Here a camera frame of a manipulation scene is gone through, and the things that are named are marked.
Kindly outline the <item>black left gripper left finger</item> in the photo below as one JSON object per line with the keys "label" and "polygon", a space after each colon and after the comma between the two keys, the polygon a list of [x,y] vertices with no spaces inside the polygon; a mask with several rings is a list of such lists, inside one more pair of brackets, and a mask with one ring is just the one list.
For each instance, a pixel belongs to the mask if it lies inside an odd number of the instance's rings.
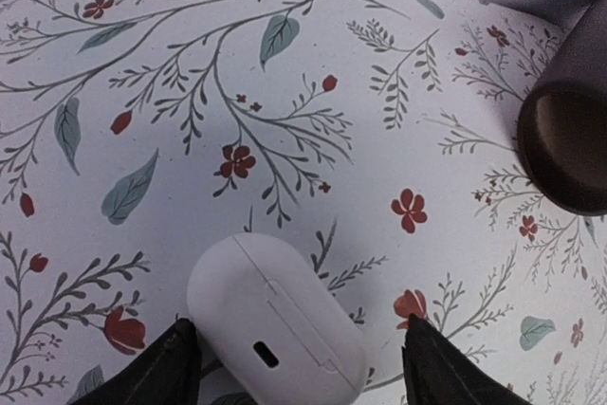
{"label": "black left gripper left finger", "polygon": [[77,404],[196,404],[202,354],[194,324],[176,320],[135,360]]}

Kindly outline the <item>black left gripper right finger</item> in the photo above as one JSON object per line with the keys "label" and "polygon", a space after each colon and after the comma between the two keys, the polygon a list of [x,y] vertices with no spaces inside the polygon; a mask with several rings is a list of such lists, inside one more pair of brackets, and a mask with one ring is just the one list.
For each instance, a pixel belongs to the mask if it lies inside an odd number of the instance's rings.
{"label": "black left gripper right finger", "polygon": [[428,321],[413,314],[408,324],[401,353],[409,404],[524,405],[527,402],[484,373]]}

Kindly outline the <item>white earbud charging case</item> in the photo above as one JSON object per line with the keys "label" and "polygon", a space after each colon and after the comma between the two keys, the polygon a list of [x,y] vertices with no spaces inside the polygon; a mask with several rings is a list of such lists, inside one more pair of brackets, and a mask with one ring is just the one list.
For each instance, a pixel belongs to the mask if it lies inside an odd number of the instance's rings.
{"label": "white earbud charging case", "polygon": [[187,306],[202,338],[259,404],[351,404],[368,362],[361,331],[303,256],[259,233],[198,259]]}

